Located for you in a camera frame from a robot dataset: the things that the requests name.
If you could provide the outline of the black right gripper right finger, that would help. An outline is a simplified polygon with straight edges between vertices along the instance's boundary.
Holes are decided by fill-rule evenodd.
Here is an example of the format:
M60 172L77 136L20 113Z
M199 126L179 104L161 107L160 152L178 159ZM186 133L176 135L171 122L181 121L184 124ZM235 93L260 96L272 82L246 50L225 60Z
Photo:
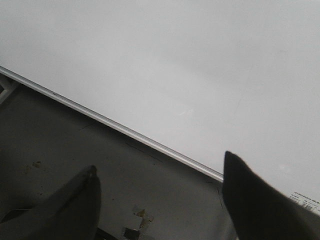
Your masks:
M226 151L222 196L240 240L318 240L320 217L298 205Z

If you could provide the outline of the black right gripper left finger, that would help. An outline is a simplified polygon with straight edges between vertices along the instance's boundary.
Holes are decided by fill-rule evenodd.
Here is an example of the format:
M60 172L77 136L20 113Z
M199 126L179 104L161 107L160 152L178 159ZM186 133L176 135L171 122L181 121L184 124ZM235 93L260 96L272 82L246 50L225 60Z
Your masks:
M93 240L101 209L97 168L86 167L44 202L0 225L2 240Z

